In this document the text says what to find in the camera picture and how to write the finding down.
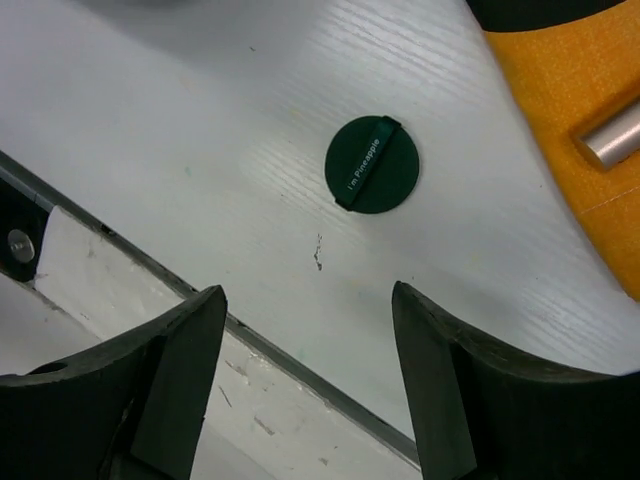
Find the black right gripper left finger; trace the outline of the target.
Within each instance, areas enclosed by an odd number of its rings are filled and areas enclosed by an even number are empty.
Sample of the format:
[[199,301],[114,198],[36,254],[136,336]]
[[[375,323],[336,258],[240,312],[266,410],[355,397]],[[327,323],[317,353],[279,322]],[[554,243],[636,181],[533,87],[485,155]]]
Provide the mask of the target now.
[[227,315],[220,286],[94,347],[1,378],[4,479],[187,479]]

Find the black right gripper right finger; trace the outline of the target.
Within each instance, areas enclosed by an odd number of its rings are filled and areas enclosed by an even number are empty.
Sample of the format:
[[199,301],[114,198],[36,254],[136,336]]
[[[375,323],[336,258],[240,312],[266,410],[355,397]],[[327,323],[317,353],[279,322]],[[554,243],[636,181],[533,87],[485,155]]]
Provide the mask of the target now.
[[392,292],[397,352],[427,479],[635,479],[639,376],[540,358],[413,286]]

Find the dark green round compact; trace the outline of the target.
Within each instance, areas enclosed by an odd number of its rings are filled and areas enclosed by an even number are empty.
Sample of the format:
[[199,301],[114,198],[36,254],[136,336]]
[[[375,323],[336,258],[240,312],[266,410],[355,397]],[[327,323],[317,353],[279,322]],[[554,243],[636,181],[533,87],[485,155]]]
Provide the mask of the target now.
[[363,116],[332,138],[324,176],[344,210],[381,214],[403,203],[420,173],[417,147],[402,124],[389,116]]

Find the orange cartoon print cloth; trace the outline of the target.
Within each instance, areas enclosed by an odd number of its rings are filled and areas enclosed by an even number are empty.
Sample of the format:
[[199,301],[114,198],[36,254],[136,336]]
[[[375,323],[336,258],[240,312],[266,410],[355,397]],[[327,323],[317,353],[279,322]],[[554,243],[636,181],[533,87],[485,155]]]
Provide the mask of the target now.
[[639,97],[636,1],[468,4],[564,199],[625,293],[639,297],[639,155],[606,168],[586,135]]

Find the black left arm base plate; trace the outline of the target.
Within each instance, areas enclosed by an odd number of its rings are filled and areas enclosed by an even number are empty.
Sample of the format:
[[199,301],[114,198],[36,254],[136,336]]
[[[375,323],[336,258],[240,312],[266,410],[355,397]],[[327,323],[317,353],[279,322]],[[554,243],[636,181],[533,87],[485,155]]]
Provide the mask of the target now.
[[34,279],[48,212],[1,180],[1,272],[25,283]]

